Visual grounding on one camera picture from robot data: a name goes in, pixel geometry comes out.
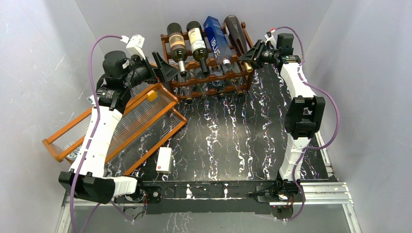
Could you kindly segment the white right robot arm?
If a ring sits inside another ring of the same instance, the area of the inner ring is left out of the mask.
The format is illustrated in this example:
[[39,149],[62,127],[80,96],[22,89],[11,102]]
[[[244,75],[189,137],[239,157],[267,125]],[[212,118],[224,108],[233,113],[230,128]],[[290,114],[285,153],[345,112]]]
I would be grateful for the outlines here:
[[254,69],[262,68],[263,64],[274,65],[290,92],[292,101],[284,119],[288,141],[279,169],[280,178],[287,181],[300,179],[301,155],[319,131],[326,105],[325,99],[316,96],[306,85],[302,61],[293,53],[293,40],[291,33],[275,35],[275,30],[271,30],[239,57],[239,61],[249,63]]

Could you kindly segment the blue square bottle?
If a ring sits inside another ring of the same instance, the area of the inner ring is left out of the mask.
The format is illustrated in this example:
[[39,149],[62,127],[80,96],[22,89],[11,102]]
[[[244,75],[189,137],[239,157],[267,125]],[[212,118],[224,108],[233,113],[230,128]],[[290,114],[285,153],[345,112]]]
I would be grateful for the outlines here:
[[203,24],[216,63],[231,70],[232,51],[217,18],[208,16]]

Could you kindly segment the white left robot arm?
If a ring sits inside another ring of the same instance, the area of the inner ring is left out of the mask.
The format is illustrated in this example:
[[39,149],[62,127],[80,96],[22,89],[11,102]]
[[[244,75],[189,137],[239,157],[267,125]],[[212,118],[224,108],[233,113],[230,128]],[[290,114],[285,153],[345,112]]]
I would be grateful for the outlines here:
[[105,160],[115,129],[122,119],[131,91],[142,83],[171,81],[179,72],[158,52],[152,53],[156,65],[147,58],[115,50],[104,56],[104,73],[93,93],[91,119],[79,155],[69,171],[62,171],[58,181],[69,192],[71,200],[78,198],[96,203],[109,203],[126,195],[133,202],[143,200],[145,189],[131,176],[106,177]]

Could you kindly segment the green bottle with white label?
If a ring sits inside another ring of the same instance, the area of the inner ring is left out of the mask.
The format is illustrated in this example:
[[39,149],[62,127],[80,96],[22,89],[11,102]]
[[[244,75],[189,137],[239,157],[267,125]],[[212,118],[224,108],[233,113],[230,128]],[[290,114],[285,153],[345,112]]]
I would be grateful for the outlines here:
[[192,56],[200,64],[202,74],[207,77],[209,69],[206,63],[208,58],[208,49],[203,36],[201,25],[198,21],[191,21],[186,26]]

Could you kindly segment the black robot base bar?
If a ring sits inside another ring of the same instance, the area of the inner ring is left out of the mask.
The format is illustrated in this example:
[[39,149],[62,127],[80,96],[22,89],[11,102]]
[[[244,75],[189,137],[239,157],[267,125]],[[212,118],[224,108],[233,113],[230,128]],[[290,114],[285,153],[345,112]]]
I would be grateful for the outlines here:
[[137,193],[115,198],[116,204],[141,204],[148,214],[178,212],[291,215],[302,201],[292,181],[143,181]]

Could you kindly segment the dark red gold-capped bottle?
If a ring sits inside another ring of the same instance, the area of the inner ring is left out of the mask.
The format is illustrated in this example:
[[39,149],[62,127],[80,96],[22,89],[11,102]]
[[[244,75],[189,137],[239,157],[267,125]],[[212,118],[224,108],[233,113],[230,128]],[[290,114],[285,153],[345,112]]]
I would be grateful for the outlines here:
[[228,15],[224,19],[224,26],[231,45],[234,47],[238,57],[248,51],[245,33],[239,19],[235,15]]

